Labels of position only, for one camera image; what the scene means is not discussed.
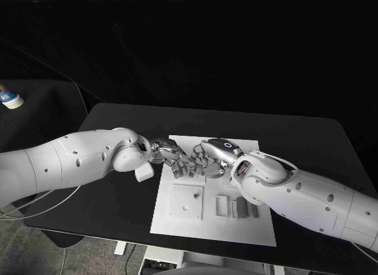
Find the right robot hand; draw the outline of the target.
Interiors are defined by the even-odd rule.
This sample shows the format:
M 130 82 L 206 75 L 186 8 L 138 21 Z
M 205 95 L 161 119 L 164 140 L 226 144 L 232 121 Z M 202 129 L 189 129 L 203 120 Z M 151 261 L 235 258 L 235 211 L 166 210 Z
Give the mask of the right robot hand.
M 203 140 L 192 149 L 190 172 L 218 179 L 223 176 L 226 169 L 232 168 L 242 154 L 239 146 L 229 140 L 222 138 Z

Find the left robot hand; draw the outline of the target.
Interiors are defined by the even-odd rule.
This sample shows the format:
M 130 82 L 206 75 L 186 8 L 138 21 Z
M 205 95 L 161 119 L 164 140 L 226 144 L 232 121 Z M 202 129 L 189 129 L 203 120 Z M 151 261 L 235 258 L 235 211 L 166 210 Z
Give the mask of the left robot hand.
M 171 169 L 176 179 L 183 176 L 193 177 L 196 161 L 189 157 L 177 145 L 176 141 L 168 138 L 157 138 L 150 141 L 151 145 L 151 163 L 163 163 Z

